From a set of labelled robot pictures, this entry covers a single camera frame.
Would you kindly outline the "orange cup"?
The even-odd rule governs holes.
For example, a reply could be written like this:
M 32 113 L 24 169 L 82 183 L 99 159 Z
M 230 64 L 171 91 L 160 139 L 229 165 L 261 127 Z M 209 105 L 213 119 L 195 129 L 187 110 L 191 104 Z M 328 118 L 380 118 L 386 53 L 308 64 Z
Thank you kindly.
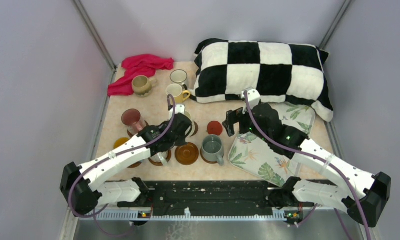
M 156 155 L 152 156 L 150 159 L 156 164 L 165 166 L 168 163 L 167 157 L 168 157 L 168 152 L 166 151 L 166 152 L 159 152 Z

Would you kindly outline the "red apple coaster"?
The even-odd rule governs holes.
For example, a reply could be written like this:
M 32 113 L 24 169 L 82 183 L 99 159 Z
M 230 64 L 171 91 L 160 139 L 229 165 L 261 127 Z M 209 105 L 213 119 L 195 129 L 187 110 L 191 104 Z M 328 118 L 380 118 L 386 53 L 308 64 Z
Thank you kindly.
M 218 121 L 210 121 L 207 124 L 207 133 L 209 135 L 217 135 L 219 136 L 223 131 L 223 127 L 220 122 Z

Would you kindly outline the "cream ceramic mug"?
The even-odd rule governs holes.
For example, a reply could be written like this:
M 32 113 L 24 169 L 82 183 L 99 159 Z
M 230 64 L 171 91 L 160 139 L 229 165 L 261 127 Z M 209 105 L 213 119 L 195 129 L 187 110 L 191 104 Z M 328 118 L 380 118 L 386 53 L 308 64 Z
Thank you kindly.
M 185 116 L 190 120 L 190 122 L 191 122 L 191 126 L 186 130 L 186 137 L 191 137 L 190 135 L 191 135 L 191 131 L 192 131 L 192 129 L 193 129 L 193 122 L 194 122 L 194 120 L 192 119 L 192 116 L 191 116 L 191 114 L 187 111 L 187 110 L 185 110 Z

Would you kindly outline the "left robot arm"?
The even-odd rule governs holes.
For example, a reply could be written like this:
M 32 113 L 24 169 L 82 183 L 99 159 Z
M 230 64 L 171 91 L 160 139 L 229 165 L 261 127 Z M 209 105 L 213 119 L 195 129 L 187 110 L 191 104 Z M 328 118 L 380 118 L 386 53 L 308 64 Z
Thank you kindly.
M 148 125 L 120 147 L 92 161 L 63 168 L 60 191 L 76 217 L 89 218 L 98 206 L 132 202 L 141 207 L 148 201 L 147 191 L 132 180 L 110 182 L 109 179 L 129 166 L 186 144 L 191 120 L 175 114 L 160 125 Z

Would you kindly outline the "brown wooden coaster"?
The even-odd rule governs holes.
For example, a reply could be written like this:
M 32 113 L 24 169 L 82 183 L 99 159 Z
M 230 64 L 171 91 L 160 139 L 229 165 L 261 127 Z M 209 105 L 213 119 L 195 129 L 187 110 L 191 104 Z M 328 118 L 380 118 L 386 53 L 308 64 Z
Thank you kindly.
M 133 168 L 136 168 L 136 167 L 140 166 L 141 164 L 142 164 L 142 161 L 138 161 L 138 162 L 130 165 L 128 168 L 129 169 L 133 169 Z

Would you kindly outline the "dark walnut wooden coaster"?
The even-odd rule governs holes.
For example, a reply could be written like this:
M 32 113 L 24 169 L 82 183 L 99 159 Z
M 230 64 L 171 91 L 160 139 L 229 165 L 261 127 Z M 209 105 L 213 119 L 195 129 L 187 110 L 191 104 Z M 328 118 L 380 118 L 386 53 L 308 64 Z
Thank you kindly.
M 133 134 L 129 131 L 129 129 L 127 129 L 127 134 L 129 137 L 133 137 Z
M 198 124 L 196 122 L 193 122 L 193 129 L 191 131 L 190 136 L 193 137 L 194 135 L 196 135 L 198 133 L 198 129 L 199 129 Z

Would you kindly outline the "grey ceramic mug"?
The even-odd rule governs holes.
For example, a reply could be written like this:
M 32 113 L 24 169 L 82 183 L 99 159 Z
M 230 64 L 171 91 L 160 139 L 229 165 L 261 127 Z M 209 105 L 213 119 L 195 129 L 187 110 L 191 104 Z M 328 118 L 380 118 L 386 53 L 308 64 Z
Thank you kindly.
M 206 136 L 202 141 L 200 152 L 206 160 L 217 161 L 220 166 L 224 164 L 223 143 L 217 135 L 210 134 Z

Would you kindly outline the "pink mug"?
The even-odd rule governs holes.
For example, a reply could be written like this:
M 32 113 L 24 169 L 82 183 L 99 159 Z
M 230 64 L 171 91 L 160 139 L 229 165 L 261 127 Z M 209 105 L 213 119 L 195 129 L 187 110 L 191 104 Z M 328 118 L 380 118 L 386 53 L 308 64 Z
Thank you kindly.
M 126 110 L 121 116 L 121 121 L 133 135 L 136 135 L 146 127 L 141 113 L 134 108 Z

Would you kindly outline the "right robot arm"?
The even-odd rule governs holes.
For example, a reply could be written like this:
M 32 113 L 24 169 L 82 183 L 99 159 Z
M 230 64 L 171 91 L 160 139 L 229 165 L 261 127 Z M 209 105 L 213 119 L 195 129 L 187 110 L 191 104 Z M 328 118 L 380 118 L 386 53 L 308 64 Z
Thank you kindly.
M 267 148 L 297 163 L 308 166 L 331 182 L 331 185 L 290 177 L 282 186 L 281 200 L 287 206 L 297 202 L 316 203 L 335 208 L 359 224 L 374 228 L 390 198 L 391 178 L 356 168 L 318 146 L 301 130 L 283 124 L 278 112 L 260 103 L 226 112 L 222 125 L 228 136 L 234 124 L 241 134 L 258 137 Z

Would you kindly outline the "beige ceramic mug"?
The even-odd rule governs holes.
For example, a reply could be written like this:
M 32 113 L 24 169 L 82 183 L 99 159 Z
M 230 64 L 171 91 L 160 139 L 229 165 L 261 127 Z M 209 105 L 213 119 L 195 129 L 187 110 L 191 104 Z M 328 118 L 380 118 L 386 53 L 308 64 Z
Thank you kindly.
M 147 97 L 151 94 L 153 87 L 157 85 L 157 79 L 155 77 L 148 78 L 147 76 L 139 75 L 132 80 L 131 84 L 136 96 Z

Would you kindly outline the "blue mug yellow inside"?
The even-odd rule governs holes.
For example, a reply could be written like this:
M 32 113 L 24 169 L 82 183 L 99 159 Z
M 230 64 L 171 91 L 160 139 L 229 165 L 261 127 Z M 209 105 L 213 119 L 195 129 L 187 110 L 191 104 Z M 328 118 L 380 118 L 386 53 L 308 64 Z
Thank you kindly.
M 129 138 L 127 137 L 121 137 L 119 139 L 117 139 L 113 145 L 113 149 L 116 149 L 120 146 L 122 146 L 123 144 L 125 144 L 127 141 L 129 141 Z

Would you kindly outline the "amber wooden coaster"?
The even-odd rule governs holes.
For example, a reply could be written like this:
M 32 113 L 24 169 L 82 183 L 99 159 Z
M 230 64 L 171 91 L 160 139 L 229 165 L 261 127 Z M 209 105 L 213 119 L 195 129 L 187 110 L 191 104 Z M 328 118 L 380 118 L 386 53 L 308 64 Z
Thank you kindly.
M 155 166 L 165 166 L 168 164 L 171 158 L 171 150 L 165 152 L 159 152 L 154 156 L 151 156 L 148 160 Z
M 201 157 L 201 159 L 205 162 L 205 163 L 208 163 L 208 164 L 218 164 L 218 162 L 217 161 L 208 161 L 208 160 L 206 160 L 204 157 L 203 157 L 203 155 L 200 153 L 200 157 Z
M 175 150 L 176 160 L 185 166 L 194 164 L 199 156 L 199 150 L 197 146 L 191 142 L 186 145 L 178 146 Z

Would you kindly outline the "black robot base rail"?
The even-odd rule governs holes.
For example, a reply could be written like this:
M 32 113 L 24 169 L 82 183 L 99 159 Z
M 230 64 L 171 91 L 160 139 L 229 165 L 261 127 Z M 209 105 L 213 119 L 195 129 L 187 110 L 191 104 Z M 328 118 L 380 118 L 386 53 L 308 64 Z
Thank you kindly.
M 300 203 L 287 191 L 262 180 L 143 181 L 134 202 L 119 208 L 147 208 L 158 216 L 181 216 L 189 209 L 194 217 L 270 216 Z

